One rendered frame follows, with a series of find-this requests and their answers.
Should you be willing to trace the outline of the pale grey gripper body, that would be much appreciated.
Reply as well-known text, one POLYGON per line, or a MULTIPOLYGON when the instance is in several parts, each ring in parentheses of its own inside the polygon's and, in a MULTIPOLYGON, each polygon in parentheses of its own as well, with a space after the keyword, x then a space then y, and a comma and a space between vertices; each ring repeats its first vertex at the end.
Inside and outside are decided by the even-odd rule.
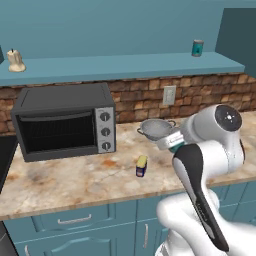
POLYGON ((156 142, 157 147, 160 150, 166 150, 173 148, 179 144, 182 144, 184 142, 183 135, 179 130, 171 133, 167 137, 161 138, 156 142))

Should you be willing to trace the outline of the narrow teal cabinet door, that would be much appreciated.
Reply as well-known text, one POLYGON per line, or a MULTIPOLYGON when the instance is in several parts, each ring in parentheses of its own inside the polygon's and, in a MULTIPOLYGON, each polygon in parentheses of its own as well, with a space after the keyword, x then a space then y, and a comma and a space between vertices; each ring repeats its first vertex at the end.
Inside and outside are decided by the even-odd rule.
POLYGON ((138 221, 136 224, 135 256, 155 256, 158 247, 165 241, 168 229, 163 227, 159 221, 147 219, 138 221), (147 248, 143 248, 145 224, 149 226, 147 248))

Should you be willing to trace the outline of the wide teal cabinet door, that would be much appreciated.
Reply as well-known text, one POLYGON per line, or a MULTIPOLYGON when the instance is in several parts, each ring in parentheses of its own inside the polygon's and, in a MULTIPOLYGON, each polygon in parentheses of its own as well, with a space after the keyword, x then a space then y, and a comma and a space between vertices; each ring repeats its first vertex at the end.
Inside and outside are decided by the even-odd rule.
POLYGON ((133 256, 135 223, 15 242, 19 256, 133 256))

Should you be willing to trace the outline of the grey metal colander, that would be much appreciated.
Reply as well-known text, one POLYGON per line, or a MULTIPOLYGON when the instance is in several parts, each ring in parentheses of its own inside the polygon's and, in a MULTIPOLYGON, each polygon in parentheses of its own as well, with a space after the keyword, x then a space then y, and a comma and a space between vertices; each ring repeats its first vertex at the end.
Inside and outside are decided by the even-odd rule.
POLYGON ((140 124, 137 132, 151 141, 157 141, 168 136, 175 126, 174 120, 147 119, 140 124))

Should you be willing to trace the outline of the narrow teal drawer front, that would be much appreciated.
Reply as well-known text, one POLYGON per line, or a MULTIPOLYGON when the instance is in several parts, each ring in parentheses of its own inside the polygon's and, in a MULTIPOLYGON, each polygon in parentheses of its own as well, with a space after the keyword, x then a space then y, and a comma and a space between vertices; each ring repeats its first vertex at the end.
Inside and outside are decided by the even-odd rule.
POLYGON ((158 196, 148 196, 136 200, 135 220, 142 221, 146 219, 154 219, 157 217, 156 208, 158 203, 169 197, 169 194, 158 196))

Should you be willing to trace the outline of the teal can with label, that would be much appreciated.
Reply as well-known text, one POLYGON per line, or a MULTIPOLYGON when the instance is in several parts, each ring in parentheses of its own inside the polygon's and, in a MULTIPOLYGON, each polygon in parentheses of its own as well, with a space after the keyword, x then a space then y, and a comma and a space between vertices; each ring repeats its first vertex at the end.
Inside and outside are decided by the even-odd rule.
POLYGON ((194 40, 193 41, 192 55, 194 57, 200 57, 202 55, 203 45, 204 45, 204 41, 203 40, 194 40))

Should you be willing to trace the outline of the toaster oven glass door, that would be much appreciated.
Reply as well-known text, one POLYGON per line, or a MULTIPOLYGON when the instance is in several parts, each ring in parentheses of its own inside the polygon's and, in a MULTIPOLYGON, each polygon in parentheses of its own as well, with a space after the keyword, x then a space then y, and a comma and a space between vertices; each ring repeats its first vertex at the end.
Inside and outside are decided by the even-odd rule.
POLYGON ((45 122, 23 122, 20 116, 18 117, 24 146, 28 153, 76 148, 95 149, 94 121, 93 113, 84 118, 45 122))

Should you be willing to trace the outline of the black toaster oven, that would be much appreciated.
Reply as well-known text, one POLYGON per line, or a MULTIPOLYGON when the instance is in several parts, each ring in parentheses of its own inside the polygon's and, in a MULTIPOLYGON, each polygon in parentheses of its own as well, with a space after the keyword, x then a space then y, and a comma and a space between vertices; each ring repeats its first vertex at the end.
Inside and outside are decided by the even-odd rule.
POLYGON ((116 150, 115 103, 106 83, 24 88, 11 110, 11 117, 23 158, 27 162, 105 154, 116 150), (91 111, 95 118, 95 149, 76 148, 38 153, 26 151, 18 124, 19 116, 55 116, 87 111, 91 111), (100 119, 100 115, 104 112, 110 114, 108 121, 100 119), (107 137, 101 134, 103 128, 109 128, 111 131, 107 137), (102 148, 104 142, 111 143, 109 150, 102 148))

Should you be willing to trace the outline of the wide teal drawer front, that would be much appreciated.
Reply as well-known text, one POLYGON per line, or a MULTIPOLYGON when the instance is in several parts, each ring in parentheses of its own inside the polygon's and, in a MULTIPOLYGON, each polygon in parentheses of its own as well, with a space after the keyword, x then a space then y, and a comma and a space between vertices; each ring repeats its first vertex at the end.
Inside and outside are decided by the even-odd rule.
POLYGON ((38 216, 33 216, 31 220, 37 233, 64 233, 66 231, 73 231, 76 229, 89 229, 95 226, 102 226, 104 223, 112 221, 115 217, 116 206, 113 204, 106 204, 101 206, 79 208, 75 210, 67 210, 50 214, 42 214, 38 216), (72 220, 87 217, 89 214, 92 214, 92 218, 88 221, 69 225, 59 225, 57 223, 58 219, 72 220))

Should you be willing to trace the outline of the black hob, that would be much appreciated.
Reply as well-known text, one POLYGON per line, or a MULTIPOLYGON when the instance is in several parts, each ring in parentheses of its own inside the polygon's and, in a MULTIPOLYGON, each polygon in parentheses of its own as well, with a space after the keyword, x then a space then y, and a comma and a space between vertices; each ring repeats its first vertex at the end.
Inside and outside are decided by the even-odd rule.
POLYGON ((0 193, 2 192, 17 144, 18 141, 15 135, 0 136, 0 193))

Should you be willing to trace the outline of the cream candle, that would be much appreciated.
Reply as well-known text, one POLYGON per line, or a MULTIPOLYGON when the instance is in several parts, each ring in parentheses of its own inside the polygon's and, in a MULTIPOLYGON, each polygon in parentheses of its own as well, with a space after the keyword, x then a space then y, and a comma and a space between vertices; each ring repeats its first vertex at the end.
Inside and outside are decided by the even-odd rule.
POLYGON ((23 63, 22 56, 17 50, 9 50, 7 52, 7 58, 9 61, 8 70, 10 72, 24 72, 26 70, 26 66, 23 63))

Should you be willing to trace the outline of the white wall outlet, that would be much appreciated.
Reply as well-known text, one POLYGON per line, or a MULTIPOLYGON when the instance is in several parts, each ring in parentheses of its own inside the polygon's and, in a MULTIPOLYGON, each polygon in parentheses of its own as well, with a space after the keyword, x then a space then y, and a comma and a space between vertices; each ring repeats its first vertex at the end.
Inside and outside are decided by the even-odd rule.
POLYGON ((173 105, 176 97, 176 86, 165 86, 163 93, 163 104, 164 105, 173 105))

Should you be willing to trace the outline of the teal wall shelf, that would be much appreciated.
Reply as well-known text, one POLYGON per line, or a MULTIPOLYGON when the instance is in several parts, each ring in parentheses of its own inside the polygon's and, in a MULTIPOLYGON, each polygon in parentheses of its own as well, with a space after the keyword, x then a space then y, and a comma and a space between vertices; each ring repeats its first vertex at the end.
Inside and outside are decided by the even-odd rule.
POLYGON ((25 59, 24 72, 0 64, 0 86, 244 72, 245 66, 216 52, 25 59))

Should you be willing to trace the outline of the teal wall cabinet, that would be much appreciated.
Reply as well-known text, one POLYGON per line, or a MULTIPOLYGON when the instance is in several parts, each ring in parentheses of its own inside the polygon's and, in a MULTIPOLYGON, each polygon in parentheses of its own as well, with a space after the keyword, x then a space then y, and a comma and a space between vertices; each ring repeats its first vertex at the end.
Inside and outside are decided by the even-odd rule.
POLYGON ((215 51, 256 79, 256 8, 225 8, 215 51))

